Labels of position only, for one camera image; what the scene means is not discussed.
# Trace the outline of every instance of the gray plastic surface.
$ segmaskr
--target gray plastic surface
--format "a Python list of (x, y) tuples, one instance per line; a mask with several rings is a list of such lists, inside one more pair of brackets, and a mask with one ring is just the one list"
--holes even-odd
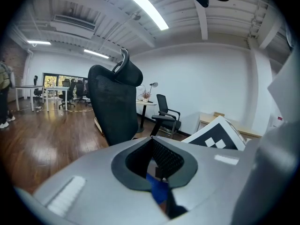
[[(59, 192), (74, 175), (87, 182), (66, 220), (79, 225), (95, 224), (230, 224), (234, 206), (250, 173), (257, 141), (244, 151), (207, 148), (158, 137), (189, 152), (198, 170), (185, 186), (172, 190), (177, 205), (189, 212), (170, 220), (155, 203), (151, 193), (126, 188), (111, 171), (112, 159), (145, 138), (131, 140), (87, 154), (50, 179), (35, 193), (43, 205)], [(239, 159), (237, 165), (215, 159), (216, 155)]]
[(45, 208), (43, 205), (41, 205), (33, 196), (31, 196), (29, 193), (25, 192), (24, 190), (21, 190), (19, 188), (15, 189), (19, 197), (22, 199), (23, 203), (27, 206), (27, 208), (40, 219), (40, 221), (45, 225), (53, 225), (53, 224), (59, 224), (59, 225), (73, 225), (74, 223), (71, 223), (53, 212), (49, 211), (47, 208)]
[(145, 138), (123, 142), (91, 152), (48, 179), (34, 197), (46, 205), (74, 175), (87, 182), (66, 219), (80, 225), (163, 224), (169, 220), (157, 206), (151, 193), (130, 190), (111, 171), (112, 159), (122, 150)]

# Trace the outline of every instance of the black mesh chair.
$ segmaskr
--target black mesh chair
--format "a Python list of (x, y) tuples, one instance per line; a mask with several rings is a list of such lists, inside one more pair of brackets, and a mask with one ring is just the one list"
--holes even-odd
[[(85, 85), (85, 88), (86, 88), (85, 96), (90, 99), (90, 91), (89, 91), (89, 84), (88, 83)], [(91, 104), (91, 102), (90, 101), (89, 102), (85, 101), (85, 106), (87, 106), (88, 104)]]
[(112, 71), (94, 65), (88, 76), (90, 101), (110, 146), (131, 140), (138, 129), (135, 98), (143, 74), (129, 60), (127, 50), (121, 53), (123, 61)]
[[(38, 81), (38, 76), (34, 76), (33, 79), (33, 84), (36, 86), (37, 85), (37, 81)], [(37, 89), (34, 89), (33, 94), (35, 95), (34, 99), (37, 100), (37, 103), (40, 105), (40, 99), (43, 99), (42, 97), (40, 97), (42, 95), (43, 91)]]
[[(166, 121), (163, 121), (161, 123), (162, 127), (166, 128), (166, 129), (169, 129), (172, 132), (169, 133), (169, 132), (166, 132), (164, 130), (162, 130), (162, 131), (166, 132), (169, 135), (171, 135), (171, 138), (173, 138), (173, 134), (176, 133), (179, 130), (179, 128), (181, 127), (181, 122), (179, 121), (180, 112), (168, 108), (167, 100), (166, 100), (164, 95), (157, 94), (156, 97), (157, 97), (158, 106), (159, 106), (159, 111), (158, 111), (159, 115), (169, 116), (169, 117), (173, 118), (172, 120), (166, 120)], [(169, 114), (169, 111), (177, 113), (178, 114), (178, 120), (176, 119), (176, 116), (174, 116), (172, 114)]]
[[(71, 82), (70, 82), (70, 80), (66, 78), (62, 82), (62, 86), (63, 87), (70, 86), (69, 89), (68, 89), (68, 91), (67, 91), (67, 105), (74, 106), (74, 107), (75, 107), (75, 105), (72, 104), (72, 103), (70, 103), (70, 100), (74, 98), (73, 91), (74, 91), (75, 85), (76, 85), (75, 79), (72, 79)], [(62, 94), (59, 95), (58, 97), (62, 99), (61, 105), (58, 106), (58, 109), (60, 109), (61, 106), (66, 105), (66, 102), (65, 102), (66, 92), (62, 91)]]
[(84, 84), (81, 80), (78, 80), (76, 83), (76, 95), (77, 95), (77, 99), (74, 99), (74, 101), (84, 101), (86, 102), (86, 99), (83, 99), (83, 96), (85, 96), (85, 92), (84, 92)]

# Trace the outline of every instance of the chair base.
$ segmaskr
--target chair base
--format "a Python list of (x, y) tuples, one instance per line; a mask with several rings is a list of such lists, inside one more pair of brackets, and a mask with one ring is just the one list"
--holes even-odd
[(33, 102), (37, 102), (38, 106), (41, 106), (40, 99), (43, 101), (43, 98), (40, 96), (33, 97)]
[(160, 131), (162, 131), (162, 132), (164, 132), (164, 133), (167, 133), (168, 135), (172, 136), (172, 130), (169, 130), (169, 129), (165, 128), (165, 127), (164, 127), (164, 129), (165, 129), (165, 130), (160, 129)]
[(74, 101), (75, 101), (75, 102), (78, 101), (78, 103), (79, 103), (80, 101), (85, 101), (85, 102), (86, 102), (86, 99), (83, 99), (83, 98), (81, 97), (81, 98), (74, 99)]
[[(66, 105), (66, 103), (65, 103), (65, 102), (62, 102), (61, 105), (58, 106), (58, 109), (60, 109), (60, 107), (61, 107), (61, 106), (64, 106), (64, 105)], [(68, 106), (68, 105), (74, 106), (74, 107), (75, 107), (75, 105), (72, 104), (72, 103), (70, 103), (70, 102), (67, 102), (67, 106)]]

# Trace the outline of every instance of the person's leg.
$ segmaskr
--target person's leg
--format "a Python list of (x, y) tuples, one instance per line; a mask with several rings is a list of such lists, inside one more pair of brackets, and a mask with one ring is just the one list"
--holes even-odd
[(0, 91), (0, 126), (6, 123), (5, 91)]
[(14, 121), (15, 118), (8, 108), (8, 92), (9, 92), (9, 87), (4, 89), (4, 100), (5, 100), (5, 109), (6, 109), (6, 119), (8, 122), (10, 122), (10, 121)]

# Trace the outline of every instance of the white desk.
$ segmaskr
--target white desk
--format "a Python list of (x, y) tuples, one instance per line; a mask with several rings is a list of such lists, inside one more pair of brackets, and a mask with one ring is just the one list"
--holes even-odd
[[(207, 114), (207, 113), (201, 112), (200, 113), (200, 122), (199, 122), (197, 131), (200, 128), (200, 123), (207, 125), (207, 124), (211, 123), (215, 118), (217, 118), (217, 117), (214, 116), (213, 114)], [(250, 136), (250, 137), (258, 137), (258, 138), (262, 137), (257, 132), (255, 132), (247, 127), (242, 126), (237, 121), (234, 121), (231, 119), (227, 119), (227, 120), (231, 122), (231, 124), (235, 127), (236, 130), (238, 130), (238, 132), (241, 135), (246, 135), (246, 136)]]
[(47, 103), (47, 112), (49, 111), (49, 105), (48, 105), (48, 91), (65, 91), (66, 92), (66, 111), (68, 110), (68, 90), (69, 87), (49, 87), (45, 88), (46, 89), (46, 103)]
[(24, 86), (16, 86), (15, 87), (15, 100), (16, 100), (16, 103), (17, 103), (17, 110), (19, 111), (20, 110), (20, 107), (19, 107), (19, 97), (18, 97), (18, 90), (23, 90), (23, 89), (29, 89), (30, 90), (30, 102), (31, 102), (31, 110), (34, 111), (34, 108), (33, 108), (33, 91), (34, 89), (38, 89), (38, 88), (41, 88), (42, 89), (42, 99), (43, 99), (43, 103), (44, 103), (44, 86), (42, 85), (24, 85)]
[(142, 118), (141, 118), (141, 125), (139, 127), (139, 129), (137, 130), (137, 133), (141, 133), (143, 130), (144, 130), (144, 120), (145, 120), (145, 113), (146, 113), (146, 107), (147, 106), (155, 106), (157, 105), (156, 103), (148, 103), (148, 102), (143, 102), (143, 101), (139, 101), (139, 100), (136, 100), (136, 104), (141, 104), (143, 105), (143, 109), (142, 109)]

